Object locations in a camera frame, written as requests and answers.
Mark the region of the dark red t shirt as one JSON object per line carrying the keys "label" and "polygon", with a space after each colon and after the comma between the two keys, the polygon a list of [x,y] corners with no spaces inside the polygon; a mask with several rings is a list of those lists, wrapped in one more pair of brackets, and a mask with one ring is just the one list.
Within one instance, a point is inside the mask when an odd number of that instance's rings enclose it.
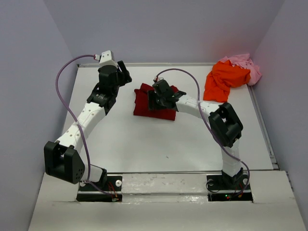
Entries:
{"label": "dark red t shirt", "polygon": [[148,91],[151,90],[154,90],[153,87],[145,83],[142,83],[139,89],[134,90],[136,97],[133,115],[174,121],[176,118],[176,111],[174,110],[149,110]]}

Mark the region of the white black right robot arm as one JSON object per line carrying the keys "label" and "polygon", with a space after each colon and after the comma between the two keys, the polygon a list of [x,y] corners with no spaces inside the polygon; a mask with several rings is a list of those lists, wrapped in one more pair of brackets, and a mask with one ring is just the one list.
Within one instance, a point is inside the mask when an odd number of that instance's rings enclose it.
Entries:
{"label": "white black right robot arm", "polygon": [[175,92],[164,79],[155,82],[153,88],[148,92],[150,110],[171,109],[205,122],[210,134],[221,147],[222,185],[228,189],[234,188],[244,172],[239,155],[239,139],[244,127],[232,105],[199,101],[183,91]]}

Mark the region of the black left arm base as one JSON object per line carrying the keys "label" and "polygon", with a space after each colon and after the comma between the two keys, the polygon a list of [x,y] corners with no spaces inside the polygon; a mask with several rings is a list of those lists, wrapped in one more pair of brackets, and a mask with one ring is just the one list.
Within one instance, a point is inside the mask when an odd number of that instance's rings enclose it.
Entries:
{"label": "black left arm base", "polygon": [[78,186],[76,200],[78,202],[122,202],[123,176],[108,174],[104,185],[94,182],[92,184],[82,183]]}

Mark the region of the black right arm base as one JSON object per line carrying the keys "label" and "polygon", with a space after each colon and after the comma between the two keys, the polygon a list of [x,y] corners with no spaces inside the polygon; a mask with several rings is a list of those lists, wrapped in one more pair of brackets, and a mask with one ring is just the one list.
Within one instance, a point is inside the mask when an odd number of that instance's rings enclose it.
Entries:
{"label": "black right arm base", "polygon": [[249,201],[253,202],[251,187],[248,185],[245,190],[243,188],[247,184],[248,175],[244,174],[240,177],[239,182],[235,185],[227,186],[222,180],[222,175],[207,175],[205,187],[208,191],[209,202],[233,202],[233,201]]}

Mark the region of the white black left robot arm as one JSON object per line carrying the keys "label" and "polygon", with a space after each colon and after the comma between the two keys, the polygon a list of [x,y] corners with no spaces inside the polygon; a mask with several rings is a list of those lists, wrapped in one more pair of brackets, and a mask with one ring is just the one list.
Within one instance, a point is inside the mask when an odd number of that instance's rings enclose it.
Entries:
{"label": "white black left robot arm", "polygon": [[90,160],[85,164],[79,153],[84,149],[86,156],[90,155],[84,142],[116,103],[119,88],[132,78],[123,61],[104,62],[98,73],[99,82],[79,116],[73,117],[73,124],[55,142],[45,144],[44,160],[47,175],[72,184],[90,183],[94,189],[101,190],[107,182],[106,169],[91,165]]}

